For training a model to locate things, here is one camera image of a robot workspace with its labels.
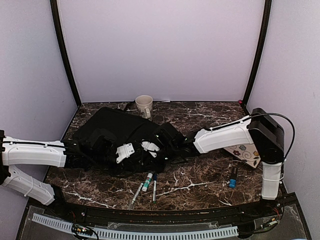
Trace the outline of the black student backpack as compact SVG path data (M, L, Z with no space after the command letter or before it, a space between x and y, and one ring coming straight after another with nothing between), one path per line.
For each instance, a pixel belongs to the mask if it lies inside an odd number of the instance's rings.
M102 107L89 120L86 121L78 130L74 132L71 139L89 137L95 129L106 129L112 132L117 139L117 143L134 141L140 143L149 140L153 132L162 124L151 122L141 116L126 113L119 109ZM106 174L117 177L127 178L135 173L152 172L143 170L142 161L147 153L143 150L140 153L140 169L137 172L111 172Z

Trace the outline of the blue cap black marker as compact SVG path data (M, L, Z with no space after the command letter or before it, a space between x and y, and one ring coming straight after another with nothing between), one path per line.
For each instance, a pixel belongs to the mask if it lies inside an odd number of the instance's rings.
M238 176L238 168L237 167L233 167L232 171L230 173L230 176L229 176L229 187L230 188L234 189L236 187L237 176Z

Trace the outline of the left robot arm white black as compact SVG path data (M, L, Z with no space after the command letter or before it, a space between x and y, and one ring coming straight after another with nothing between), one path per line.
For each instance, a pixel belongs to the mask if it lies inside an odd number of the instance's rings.
M140 143L127 140L118 143L110 131L97 129L90 136L62 141L22 140L0 132L0 184L11 188L42 205L50 206L60 218L71 213L60 187L44 183L23 172L18 165L44 165L57 168L94 166L111 173L137 153L143 152Z

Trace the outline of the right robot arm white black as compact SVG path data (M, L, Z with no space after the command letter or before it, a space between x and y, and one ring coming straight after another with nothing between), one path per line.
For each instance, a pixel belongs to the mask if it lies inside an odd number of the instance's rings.
M142 140L143 150L154 158L190 158L214 150L225 149L243 160L262 162L262 201L255 213L266 217L275 208L284 154L285 132L270 113L255 108L251 115L216 127L202 128L183 136L170 124L155 130L149 140Z

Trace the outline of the white glue stick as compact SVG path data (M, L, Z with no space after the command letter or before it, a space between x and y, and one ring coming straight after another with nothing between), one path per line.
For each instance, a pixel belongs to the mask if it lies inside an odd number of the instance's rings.
M143 192L146 192L148 190L152 177L153 173L149 172L141 189Z

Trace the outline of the blue cap white marker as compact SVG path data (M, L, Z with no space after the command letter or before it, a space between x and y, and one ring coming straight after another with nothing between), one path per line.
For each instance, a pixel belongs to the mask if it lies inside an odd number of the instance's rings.
M157 202L157 174L153 174L153 190L152 190L152 202L155 204Z

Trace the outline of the cream ceramic mug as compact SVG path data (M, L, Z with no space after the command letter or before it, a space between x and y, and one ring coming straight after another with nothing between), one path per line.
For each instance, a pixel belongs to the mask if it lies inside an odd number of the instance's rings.
M140 115L147 120L152 120L153 98L149 95L140 95L135 99L136 107Z

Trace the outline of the white clear pen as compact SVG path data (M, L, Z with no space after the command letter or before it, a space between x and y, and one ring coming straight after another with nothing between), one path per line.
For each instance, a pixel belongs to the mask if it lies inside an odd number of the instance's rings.
M135 194L134 194L134 196L133 196L133 198L132 198L129 206L128 206L128 209L129 209L129 210L132 210L132 209L133 209L133 206L134 206L134 204L135 204L135 201L137 200L138 195L139 195L139 193L141 192L141 190L142 190L142 188L143 188L143 185L144 185L144 183L141 182L140 185L139 185L139 187L138 187L138 189L137 189L137 191L135 192Z

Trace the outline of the floral square plate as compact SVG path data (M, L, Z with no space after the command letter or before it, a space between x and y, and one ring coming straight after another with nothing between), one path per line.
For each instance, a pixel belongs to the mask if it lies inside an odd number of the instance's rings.
M261 161L258 150L254 144L239 144L229 147L225 147L228 153L235 156L239 161L249 165L253 169L256 169Z

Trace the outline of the black front rail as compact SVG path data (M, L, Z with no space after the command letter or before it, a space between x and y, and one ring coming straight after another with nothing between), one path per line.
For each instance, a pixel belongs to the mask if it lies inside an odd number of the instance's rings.
M89 227L104 226L108 224L146 224L146 225L174 225L174 224L200 224L217 222L221 225L248 225L260 218L275 216L284 219L292 205L298 206L295 193L282 194L275 201L259 200L241 205L197 210L173 211L144 211L121 210L101 207L85 206L66 203L62 211L47 206L41 206L34 200L27 204L25 216L31 219L33 213L43 214L57 220L84 224Z

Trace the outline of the left black frame post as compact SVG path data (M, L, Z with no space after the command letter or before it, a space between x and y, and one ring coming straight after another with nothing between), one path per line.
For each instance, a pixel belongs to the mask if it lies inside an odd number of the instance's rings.
M51 15L52 15L52 20L54 24L56 39L57 39L62 63L64 66L64 70L67 76L68 84L71 89L71 93L75 101L75 104L77 108L79 108L82 105L82 101L76 86L76 81L72 72L69 56L67 53L67 48L66 48L66 43L64 39L63 28L62 28L60 13L59 13L58 1L50 0L50 8L51 8Z

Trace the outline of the black frame post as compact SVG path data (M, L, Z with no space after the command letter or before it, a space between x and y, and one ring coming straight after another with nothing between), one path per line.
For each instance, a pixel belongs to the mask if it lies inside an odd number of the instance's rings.
M72 72L69 56L67 53L67 48L66 48L66 43L64 39L63 28L62 28L60 13L59 13L58 1L50 0L50 8L51 8L51 15L52 15L52 20L54 24L56 39L57 39L62 63L64 66L64 70L67 76L68 84L71 89L71 93L75 101L75 104L77 108L79 108L82 105L82 101L76 86L76 81Z
M252 68L250 71L250 75L248 78L248 82L246 85L246 89L244 92L244 96L241 100L241 107L245 110L247 108L247 105L250 100L250 96L254 87L254 83L257 77L259 65L261 62L263 50L264 50L264 45L265 45L265 40L267 36L267 31L268 31L268 25L269 25L269 20L270 20L270 15L271 15L271 8L272 8L272 0L265 0L264 1L264 8L263 8L263 14L262 14L262 20L261 20L261 26L260 26L260 31L259 31L259 36L258 36L258 42L256 46L256 51L252 63Z

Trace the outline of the right black frame post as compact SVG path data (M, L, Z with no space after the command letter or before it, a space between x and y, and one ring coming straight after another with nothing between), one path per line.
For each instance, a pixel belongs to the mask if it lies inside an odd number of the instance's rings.
M260 26L260 31L259 31L259 36L258 36L258 42L256 46L256 51L252 63L252 68L250 71L250 75L248 78L248 82L246 85L246 89L244 92L244 96L241 100L241 107L245 110L247 108L247 105L250 100L250 96L254 87L254 83L257 77L259 65L261 62L263 50L264 50L264 45L265 45L265 40L267 36L267 31L268 31L268 25L269 25L269 20L270 20L270 15L271 15L271 8L272 8L272 0L265 0L264 1L264 8L263 8L263 14L262 14L262 20L261 20L261 26Z

